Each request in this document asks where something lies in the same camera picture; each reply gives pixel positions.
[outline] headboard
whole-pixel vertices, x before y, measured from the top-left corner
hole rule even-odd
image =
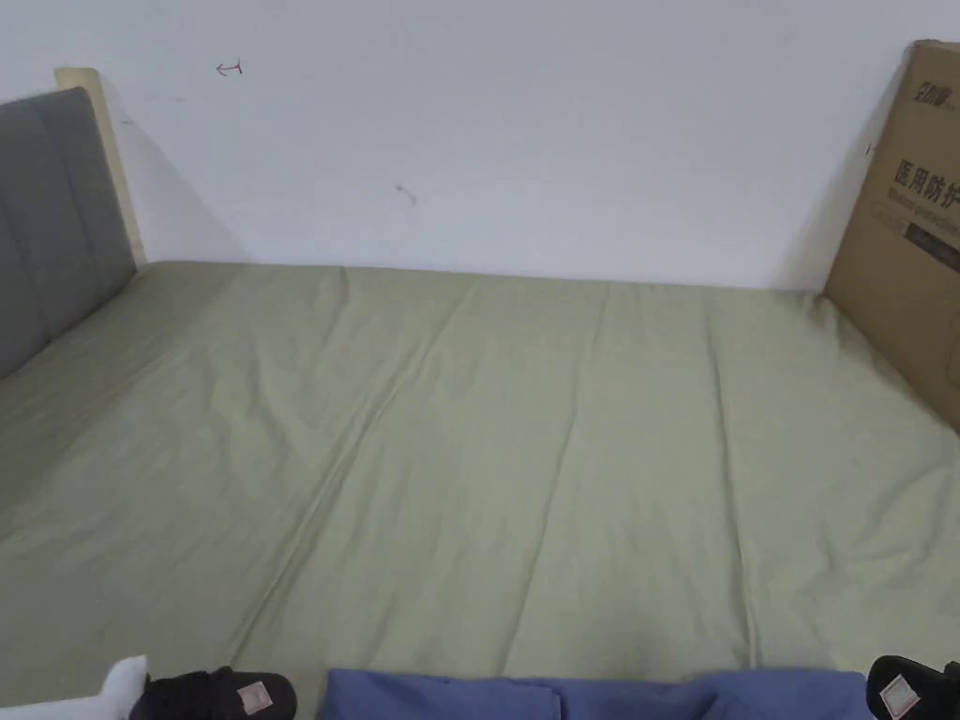
[[[86,90],[0,105],[0,378],[135,272]]]

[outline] bed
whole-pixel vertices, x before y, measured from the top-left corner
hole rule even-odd
[[[43,186],[66,178],[24,212],[73,207],[89,262],[64,270],[70,232],[23,226],[0,172],[29,230],[0,233],[0,292],[33,283],[0,315],[0,705],[140,653],[284,673],[309,717],[334,666],[677,680],[960,650],[957,438],[827,300],[137,269],[87,95],[17,107],[60,161]],[[79,279],[51,300],[57,272]]]

